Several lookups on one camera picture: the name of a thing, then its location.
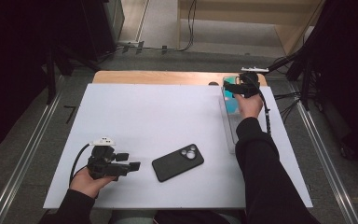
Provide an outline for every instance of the black curtain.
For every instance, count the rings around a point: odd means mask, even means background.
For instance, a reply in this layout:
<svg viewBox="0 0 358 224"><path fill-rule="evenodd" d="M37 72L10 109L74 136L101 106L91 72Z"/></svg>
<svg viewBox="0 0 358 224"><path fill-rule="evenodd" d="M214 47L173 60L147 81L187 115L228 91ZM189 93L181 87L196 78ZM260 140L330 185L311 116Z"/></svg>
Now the black curtain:
<svg viewBox="0 0 358 224"><path fill-rule="evenodd" d="M46 53L35 29L43 18L30 17L26 6L0 1L0 143L47 85L41 68Z"/></svg>
<svg viewBox="0 0 358 224"><path fill-rule="evenodd" d="M358 153L358 0L327 0L309 39L307 57L323 98L331 102L351 132L340 139Z"/></svg>

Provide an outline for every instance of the metal rail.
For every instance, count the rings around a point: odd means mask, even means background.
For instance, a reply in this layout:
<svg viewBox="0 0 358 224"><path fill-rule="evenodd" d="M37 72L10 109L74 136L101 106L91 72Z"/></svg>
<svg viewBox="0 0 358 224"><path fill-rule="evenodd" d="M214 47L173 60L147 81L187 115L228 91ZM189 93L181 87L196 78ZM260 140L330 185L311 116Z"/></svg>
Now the metal rail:
<svg viewBox="0 0 358 224"><path fill-rule="evenodd" d="M289 82L291 91L299 91L296 83ZM353 207L351 202L351 197L349 196L341 178L338 175L336 167L330 159L330 156L324 146L324 142L319 135L318 130L316 129L315 123L313 122L312 116L305 107L298 102L297 103L298 111L301 115L301 118L304 121L304 124L307 128L308 133L310 134L310 139L313 146L315 147L316 154L319 157L324 172L326 174L327 180L330 183L331 189L336 197L337 203L341 212L347 223L358 223L358 215Z"/></svg>
<svg viewBox="0 0 358 224"><path fill-rule="evenodd" d="M57 94L55 98L53 99L50 105L46 106L42 114L42 117L38 121L36 128L34 129L34 132L26 148L22 152L21 158L17 163L16 168L13 171L13 174L11 175L10 179L7 181L7 184L5 185L1 193L0 223L2 223L5 219L7 211L11 206L11 203L13 202L17 191L19 190L20 184L23 178L25 177L28 167L31 164L32 158L36 153L40 140L42 139L43 134L45 133L45 130L48 127L48 123L50 122L51 117L54 114L57 104L61 99L62 89L64 87L64 84L65 84L65 78L63 76L60 76L58 80Z"/></svg>

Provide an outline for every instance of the floor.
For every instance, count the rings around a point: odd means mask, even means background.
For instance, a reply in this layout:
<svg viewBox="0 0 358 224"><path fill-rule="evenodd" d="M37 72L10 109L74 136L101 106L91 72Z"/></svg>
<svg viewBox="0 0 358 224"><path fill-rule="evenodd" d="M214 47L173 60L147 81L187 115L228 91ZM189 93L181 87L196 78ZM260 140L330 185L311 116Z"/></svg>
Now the floor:
<svg viewBox="0 0 358 224"><path fill-rule="evenodd" d="M130 43L136 46L144 41L145 47L149 48L161 48L161 46L183 48L187 45L189 39L187 21L181 21L182 34L178 39L175 17L177 15L174 11L168 10L168 8L175 7L174 0L126 0L122 2L126 21L120 44ZM156 16L161 14L170 14L170 19L162 20ZM307 31L304 36L305 40L311 30L309 28ZM285 56L272 25L222 21L195 21L194 43L188 52L165 56L146 49L139 55L127 52L118 55L115 59L106 60L102 63L102 67L106 70L185 71L191 68L195 71L236 72L242 66L266 67L271 65L274 59ZM291 84L278 72L272 73L267 79L274 93L287 93L291 90ZM73 77L62 78L62 85L65 88L57 104L57 110L50 118L49 128L43 138L39 139L38 150L29 164L28 172L22 177L21 186L15 189L15 198L9 202L9 208L4 211L4 219L0 223L36 223L38 218L43 216L44 210L41 207L73 122L73 119L69 119L70 106L79 105L82 92L91 81L92 72L85 68L76 69ZM47 109L46 95L46 92L42 92L34 100L10 132L10 137L0 145L0 196L2 196L3 187L15 171L23 150L28 148L29 140L34 137L34 127L37 126L44 110ZM278 106L286 108L292 102L293 99L286 99L279 102ZM348 161L340 156L339 143L332 135L324 115L316 106L310 106L310 113L358 215L358 161ZM301 172L306 184L310 187L310 196L314 203L314 208L311 209L312 214L323 223L358 223L357 220L350 221L342 215L342 208L337 204L332 185L315 153L310 133L304 126L300 110L292 112L285 127L296 151ZM108 220L110 216L110 212L107 211L96 210L91 213L94 223L102 223L101 220Z"/></svg>

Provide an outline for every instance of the wire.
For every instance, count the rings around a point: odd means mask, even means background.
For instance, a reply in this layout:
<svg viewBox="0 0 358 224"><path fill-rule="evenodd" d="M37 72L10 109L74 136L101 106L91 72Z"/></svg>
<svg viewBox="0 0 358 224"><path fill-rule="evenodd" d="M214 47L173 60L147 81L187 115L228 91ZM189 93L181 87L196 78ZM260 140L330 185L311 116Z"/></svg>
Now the wire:
<svg viewBox="0 0 358 224"><path fill-rule="evenodd" d="M77 154L76 159L75 159L75 161L74 161L74 165L72 166L71 175L69 176L69 185L71 184L72 180L73 180L74 177L75 177L75 176L74 176L75 168L76 168L77 162L78 162L78 160L79 160L81 154L82 154L83 151L84 151L87 147L89 147L89 146L90 146L90 144L86 144L86 145L79 151L79 153Z"/></svg>
<svg viewBox="0 0 358 224"><path fill-rule="evenodd" d="M257 88L257 85L252 81L251 78L245 76L248 81L250 81L256 88ZM263 101L263 104L264 104L264 114L266 115L266 124L267 124L267 133L269 135L271 135L271 125L269 123L269 109L267 108L267 103L266 103L266 99L264 98L264 95L263 95L263 92L260 90L260 88L257 88L258 90L258 94L260 95L261 97L261 100Z"/></svg>
<svg viewBox="0 0 358 224"><path fill-rule="evenodd" d="M190 32L190 39L188 40L187 46L184 49L163 49L163 48L161 48L162 50L186 51L186 50L190 49L191 46L193 46L193 43L194 43L194 20L196 18L196 10L197 10L197 0L193 0L193 2L191 3L191 6L190 6L190 10L188 11L188 14L187 14L187 24L188 24L188 30ZM120 45L120 46L123 47L123 49L159 49L159 48L150 48L150 47L133 47L133 46L123 46L123 45Z"/></svg>
<svg viewBox="0 0 358 224"><path fill-rule="evenodd" d="M275 59L274 60L274 62L273 63L276 63L278 60L280 60L280 59L287 59L287 57L279 57L279 58L277 58L277 59ZM286 75L286 73L284 73L284 72L281 72L280 70L278 70L278 68L277 69L275 69L278 73L281 73L281 74L283 74L283 75Z"/></svg>
<svg viewBox="0 0 358 224"><path fill-rule="evenodd" d="M274 95L275 100L281 100L284 98L288 98L288 97L293 97L293 96L300 96L301 92L300 91L295 91L295 92L290 92L290 93L286 93L286 94L276 94Z"/></svg>
<svg viewBox="0 0 358 224"><path fill-rule="evenodd" d="M110 58L112 55L114 55L114 54L117 53L117 52L122 51L123 49L124 49L124 48L119 48L119 49L116 49L114 52L110 52L110 53L106 54L102 60L100 60L99 62L96 63L96 65L103 63L103 62L106 61L108 58ZM74 68L79 68L79 67L85 67L86 65L84 65L84 64L78 64L78 63L77 63L77 64L74 64L74 65L72 65L72 66L73 66Z"/></svg>
<svg viewBox="0 0 358 224"><path fill-rule="evenodd" d="M193 18L192 18L192 22L190 25L190 14L191 14L191 9L194 6L194 10L193 10ZM197 0L193 0L193 2L191 3L191 7L190 10L188 11L188 15L187 15L187 24L188 24L188 30L190 32L190 40L187 43L187 46L184 49L179 49L178 51L185 51L188 50L191 46L193 46L193 41L194 41L194 19L196 18L196 10L197 10Z"/></svg>
<svg viewBox="0 0 358 224"><path fill-rule="evenodd" d="M294 102L292 102L287 108L285 108L283 111L281 111L283 123L286 122L287 118L289 117L290 112L292 112L293 108L297 105L297 103L299 101L300 101L299 98L295 99Z"/></svg>

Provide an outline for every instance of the human arm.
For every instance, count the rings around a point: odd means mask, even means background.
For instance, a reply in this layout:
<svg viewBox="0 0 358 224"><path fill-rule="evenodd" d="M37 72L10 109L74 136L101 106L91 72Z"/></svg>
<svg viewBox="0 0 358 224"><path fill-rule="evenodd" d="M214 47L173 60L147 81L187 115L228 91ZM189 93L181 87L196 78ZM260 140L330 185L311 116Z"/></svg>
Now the human arm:
<svg viewBox="0 0 358 224"><path fill-rule="evenodd" d="M113 179L115 179L114 176L107 176L94 180L89 174L89 169L83 168L72 180L57 213L43 216L39 224L91 223L90 212L95 203L95 197L100 189Z"/></svg>
<svg viewBox="0 0 358 224"><path fill-rule="evenodd" d="M248 222L319 223L284 170L272 138L261 130L257 120L261 98L235 97L244 118L237 128L236 156L245 181Z"/></svg>

